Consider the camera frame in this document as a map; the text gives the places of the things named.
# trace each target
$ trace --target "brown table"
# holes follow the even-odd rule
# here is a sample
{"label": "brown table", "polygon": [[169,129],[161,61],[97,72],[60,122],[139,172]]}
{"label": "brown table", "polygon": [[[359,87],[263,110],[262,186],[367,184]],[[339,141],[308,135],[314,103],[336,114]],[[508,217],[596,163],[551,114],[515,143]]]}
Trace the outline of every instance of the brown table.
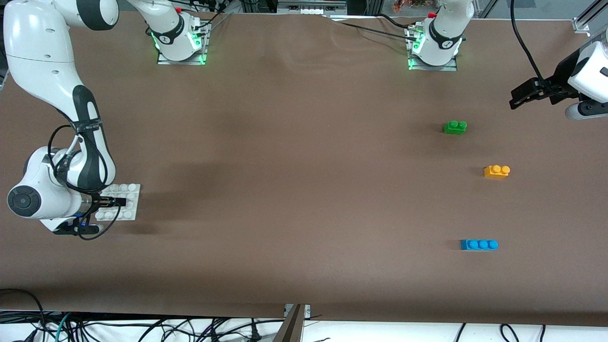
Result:
{"label": "brown table", "polygon": [[[123,12],[71,32],[116,182],[142,184],[137,220],[84,242],[1,205],[2,287],[65,311],[307,302],[323,319],[606,323],[608,121],[567,120],[571,100],[511,111],[533,72],[508,21],[473,21],[455,73],[407,70],[399,39],[286,15],[235,15],[206,66],[157,66],[145,27]],[[567,21],[520,30],[546,77],[584,40]],[[0,105],[4,198],[64,121],[10,79]],[[465,135],[441,133],[452,119]],[[485,179],[490,164],[511,175]]]}

